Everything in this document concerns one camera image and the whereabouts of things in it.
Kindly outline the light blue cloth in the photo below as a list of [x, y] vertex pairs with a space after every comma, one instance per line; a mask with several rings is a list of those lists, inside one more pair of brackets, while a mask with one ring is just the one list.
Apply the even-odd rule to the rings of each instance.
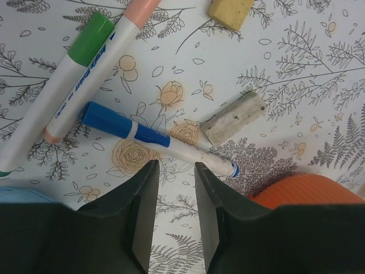
[[57, 203], [67, 208], [70, 206], [31, 189], [1, 187], [1, 204]]

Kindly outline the small tan eraser block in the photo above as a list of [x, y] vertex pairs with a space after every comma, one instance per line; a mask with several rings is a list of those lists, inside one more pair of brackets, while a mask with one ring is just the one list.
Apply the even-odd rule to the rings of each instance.
[[240, 31], [254, 0], [213, 0], [208, 16], [231, 31]]

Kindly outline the blue capped marker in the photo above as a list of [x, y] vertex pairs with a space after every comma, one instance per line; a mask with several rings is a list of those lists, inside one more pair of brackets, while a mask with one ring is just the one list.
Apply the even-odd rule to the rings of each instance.
[[95, 102], [88, 103], [82, 123], [187, 163], [204, 163], [212, 172], [222, 176], [235, 178], [240, 172], [238, 165], [230, 160], [161, 134]]

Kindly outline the orange round divided organizer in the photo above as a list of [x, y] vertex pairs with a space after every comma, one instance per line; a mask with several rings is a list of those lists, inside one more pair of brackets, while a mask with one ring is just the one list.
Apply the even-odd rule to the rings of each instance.
[[363, 204], [364, 199], [322, 175], [299, 174], [284, 178], [249, 199], [269, 209], [300, 204]]

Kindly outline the green capped marker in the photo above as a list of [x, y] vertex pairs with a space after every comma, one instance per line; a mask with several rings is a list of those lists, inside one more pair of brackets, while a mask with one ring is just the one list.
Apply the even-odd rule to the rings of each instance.
[[113, 28], [113, 23], [106, 16], [98, 11], [93, 13], [10, 139], [6, 141], [1, 151], [2, 177], [18, 168]]

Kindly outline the orange capped marker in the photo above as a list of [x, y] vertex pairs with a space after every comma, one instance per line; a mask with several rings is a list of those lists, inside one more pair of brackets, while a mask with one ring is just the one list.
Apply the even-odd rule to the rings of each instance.
[[59, 142], [72, 129], [86, 104], [96, 95], [159, 3], [160, 0], [139, 0], [127, 6], [84, 74], [48, 122], [44, 130], [44, 138], [48, 143]]

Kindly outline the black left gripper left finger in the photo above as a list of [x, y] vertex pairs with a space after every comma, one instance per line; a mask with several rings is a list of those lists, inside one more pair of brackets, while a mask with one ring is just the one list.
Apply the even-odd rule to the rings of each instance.
[[77, 210], [1, 204], [2, 273], [147, 273], [159, 163]]

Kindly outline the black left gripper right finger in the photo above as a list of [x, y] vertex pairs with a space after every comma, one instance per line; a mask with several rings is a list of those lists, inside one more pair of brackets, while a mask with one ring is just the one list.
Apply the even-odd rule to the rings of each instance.
[[269, 209], [195, 164], [207, 273], [363, 273], [364, 205]]

